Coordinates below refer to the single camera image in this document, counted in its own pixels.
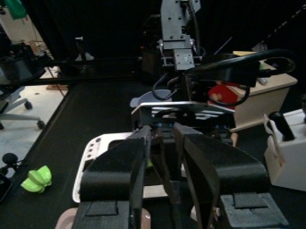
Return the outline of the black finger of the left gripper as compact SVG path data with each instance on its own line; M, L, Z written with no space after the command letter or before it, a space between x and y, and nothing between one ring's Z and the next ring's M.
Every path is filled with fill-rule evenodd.
M151 138L151 161L155 172L161 178L165 192L169 196L170 202L178 204L181 202L179 192L177 189L177 182L171 180L169 167L165 158L165 136L161 131L153 131Z

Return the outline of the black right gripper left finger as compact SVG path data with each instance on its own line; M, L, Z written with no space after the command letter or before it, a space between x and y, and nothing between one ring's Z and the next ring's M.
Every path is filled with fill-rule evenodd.
M87 167L74 229L142 229L143 178L151 150L145 126Z

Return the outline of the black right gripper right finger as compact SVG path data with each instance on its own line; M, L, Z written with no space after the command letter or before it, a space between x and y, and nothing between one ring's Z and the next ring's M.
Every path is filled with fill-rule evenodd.
M264 164L246 152L182 124L175 146L185 165L198 229L285 229Z

